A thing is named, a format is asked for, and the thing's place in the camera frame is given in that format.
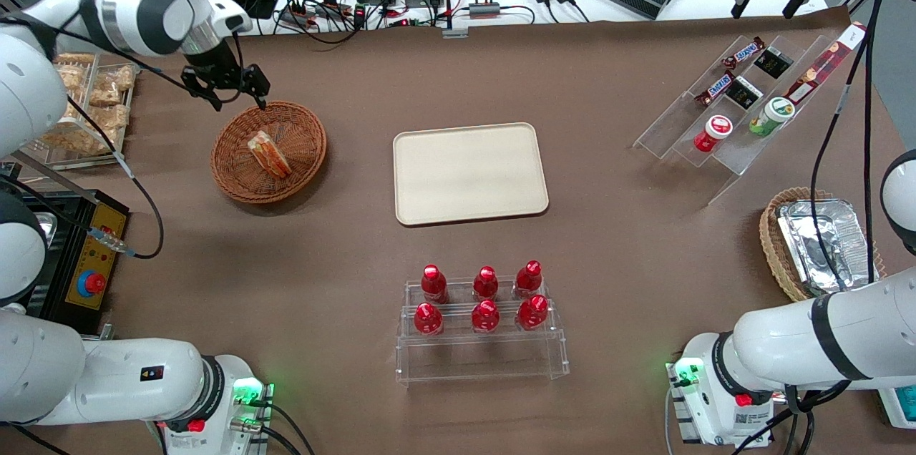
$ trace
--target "red cap jar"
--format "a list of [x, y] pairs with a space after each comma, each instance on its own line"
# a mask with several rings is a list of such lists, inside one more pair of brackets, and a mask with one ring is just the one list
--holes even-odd
[[693, 137], [693, 145], [702, 152], [713, 151], [716, 143], [729, 136], [732, 132], [731, 120], [723, 115], [714, 115], [703, 126], [703, 130]]

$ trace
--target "red button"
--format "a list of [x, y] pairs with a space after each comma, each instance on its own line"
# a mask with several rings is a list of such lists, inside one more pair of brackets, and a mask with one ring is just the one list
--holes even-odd
[[86, 277], [86, 291], [99, 294], [105, 290], [105, 277], [99, 273], [92, 273]]

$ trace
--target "foil container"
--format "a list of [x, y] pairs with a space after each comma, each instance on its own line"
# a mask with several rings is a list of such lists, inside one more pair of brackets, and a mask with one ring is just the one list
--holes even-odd
[[867, 247], [856, 210], [843, 200], [818, 200], [815, 204], [821, 238], [839, 282], [818, 243], [811, 201], [789, 201], [776, 208], [776, 222], [802, 285], [815, 296], [868, 285]]

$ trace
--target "red bottle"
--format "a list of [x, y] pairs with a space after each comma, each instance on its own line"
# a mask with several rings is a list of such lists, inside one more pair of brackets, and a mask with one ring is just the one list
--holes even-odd
[[419, 286], [423, 288], [423, 295], [426, 300], [440, 305], [449, 302], [449, 290], [445, 286], [445, 275], [435, 265], [427, 265], [423, 269], [423, 278], [419, 281]]
[[497, 329], [500, 324], [500, 311], [490, 299], [484, 299], [474, 307], [471, 312], [471, 324], [474, 332], [489, 333]]
[[512, 295], [516, 296], [516, 299], [531, 298], [537, 294], [537, 289], [540, 289], [541, 281], [543, 277], [540, 275], [540, 262], [531, 260], [518, 270], [516, 283], [512, 286]]
[[518, 306], [516, 314], [516, 324], [518, 328], [532, 331], [542, 322], [547, 320], [547, 298], [543, 295], [536, 294], [526, 299]]
[[429, 303], [421, 303], [416, 307], [416, 314], [413, 315], [413, 326], [422, 335], [439, 335], [444, 330], [442, 312]]
[[474, 299], [477, 301], [495, 299], [498, 288], [500, 288], [500, 282], [497, 282], [497, 272], [489, 265], [481, 267], [480, 273], [474, 279]]

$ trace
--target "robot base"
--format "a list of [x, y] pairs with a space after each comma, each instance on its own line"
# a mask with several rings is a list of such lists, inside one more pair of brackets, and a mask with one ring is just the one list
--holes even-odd
[[[684, 348], [681, 359], [674, 363], [676, 378], [687, 378], [693, 384], [675, 389], [683, 393], [684, 405], [690, 412], [694, 426], [703, 444], [737, 447], [766, 425], [773, 416], [773, 401], [759, 406], [737, 406], [731, 396], [719, 383], [713, 369], [713, 344], [719, 335], [702, 333], [692, 338]], [[770, 435], [755, 439], [747, 448], [766, 448]]]
[[[169, 455], [258, 455], [260, 448], [265, 446], [258, 439], [252, 439], [253, 435], [250, 433], [230, 430], [229, 422], [233, 417], [263, 420], [258, 416], [258, 409], [240, 405], [238, 400], [245, 397], [269, 399], [271, 386], [265, 386], [256, 379], [242, 358], [218, 355], [216, 361], [225, 372], [223, 398], [216, 407], [216, 412], [207, 419], [203, 431], [174, 432], [165, 427], [162, 429], [166, 452]], [[249, 446], [253, 441], [258, 448], [249, 452]]]

